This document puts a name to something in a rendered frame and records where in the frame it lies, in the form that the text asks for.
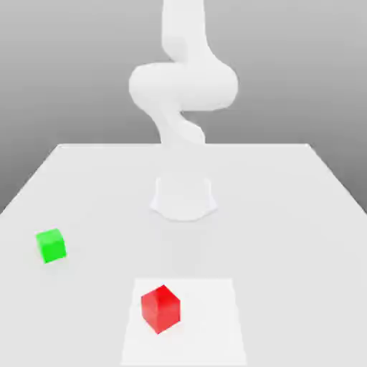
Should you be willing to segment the small red cube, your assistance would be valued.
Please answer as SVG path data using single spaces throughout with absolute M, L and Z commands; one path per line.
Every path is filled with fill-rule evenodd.
M 161 285 L 140 298 L 141 314 L 156 334 L 181 321 L 181 301 Z

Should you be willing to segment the small green cube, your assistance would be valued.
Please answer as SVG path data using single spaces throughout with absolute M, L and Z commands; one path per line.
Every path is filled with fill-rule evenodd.
M 45 264 L 67 256 L 65 241 L 59 229 L 37 233 L 35 238 Z

